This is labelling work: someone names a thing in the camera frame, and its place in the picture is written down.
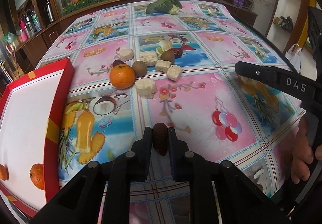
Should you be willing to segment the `person right hand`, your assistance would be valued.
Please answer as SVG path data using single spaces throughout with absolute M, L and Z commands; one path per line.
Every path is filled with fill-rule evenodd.
M 321 145 L 313 152 L 307 139 L 308 124 L 303 116 L 298 123 L 298 132 L 293 147 L 293 159 L 291 165 L 291 179 L 294 184 L 298 184 L 300 180 L 307 181 L 310 177 L 310 165 L 314 159 L 321 161 L 322 148 Z

